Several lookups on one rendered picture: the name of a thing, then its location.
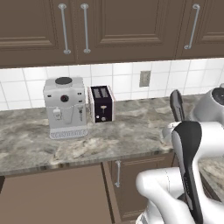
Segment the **brown lower cabinet panel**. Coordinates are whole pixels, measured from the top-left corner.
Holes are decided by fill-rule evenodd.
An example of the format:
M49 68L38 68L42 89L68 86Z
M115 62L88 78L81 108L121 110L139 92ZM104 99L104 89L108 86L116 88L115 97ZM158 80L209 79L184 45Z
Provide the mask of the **brown lower cabinet panel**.
M10 177L0 224L111 224L99 165Z

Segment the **wide brown wall cupboard door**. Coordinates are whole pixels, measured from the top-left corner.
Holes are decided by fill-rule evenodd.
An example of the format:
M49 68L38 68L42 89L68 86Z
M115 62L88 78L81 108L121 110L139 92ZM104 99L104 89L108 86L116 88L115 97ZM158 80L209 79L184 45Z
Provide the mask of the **wide brown wall cupboard door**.
M186 0L71 0L79 64L172 60ZM88 4L91 53L84 53Z

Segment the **black and white toaster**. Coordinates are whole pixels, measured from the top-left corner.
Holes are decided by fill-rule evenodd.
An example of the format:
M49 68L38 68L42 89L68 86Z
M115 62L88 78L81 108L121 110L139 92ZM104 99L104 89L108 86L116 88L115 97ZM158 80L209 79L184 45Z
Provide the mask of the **black and white toaster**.
M93 123L105 123L115 120L116 99L110 86L89 87L87 95Z

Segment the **grey wall outlet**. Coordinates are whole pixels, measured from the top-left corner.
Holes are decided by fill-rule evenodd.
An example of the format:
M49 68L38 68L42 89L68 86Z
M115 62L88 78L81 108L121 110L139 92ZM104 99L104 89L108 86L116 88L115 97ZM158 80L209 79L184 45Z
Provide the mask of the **grey wall outlet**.
M150 85L151 72L150 71L141 71L140 72L140 81L139 87L148 87Z

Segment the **brown lower cupboard door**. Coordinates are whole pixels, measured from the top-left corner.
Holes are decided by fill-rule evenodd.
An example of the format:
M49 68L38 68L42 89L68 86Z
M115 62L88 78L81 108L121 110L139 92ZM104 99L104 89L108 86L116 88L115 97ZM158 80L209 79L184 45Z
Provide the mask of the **brown lower cupboard door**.
M172 167L174 155L172 152L134 157L121 160L120 187L115 186L117 177L116 160L108 163L113 196L112 209L115 224L135 223L137 217L147 207L148 200L139 192L137 177L139 173L148 170Z

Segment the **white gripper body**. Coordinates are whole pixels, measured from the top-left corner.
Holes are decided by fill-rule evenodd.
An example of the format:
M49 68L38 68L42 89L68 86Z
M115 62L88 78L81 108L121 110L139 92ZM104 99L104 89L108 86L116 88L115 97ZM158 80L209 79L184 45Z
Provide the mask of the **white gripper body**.
M171 122L162 129L163 139L167 144L172 141L172 132L178 125L178 122Z

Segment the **white coffee machine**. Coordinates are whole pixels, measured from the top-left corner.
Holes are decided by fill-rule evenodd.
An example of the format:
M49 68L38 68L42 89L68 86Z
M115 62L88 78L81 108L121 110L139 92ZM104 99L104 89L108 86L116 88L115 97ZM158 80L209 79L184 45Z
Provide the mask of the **white coffee machine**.
M88 134L86 96L81 77L48 79L43 94L51 139Z

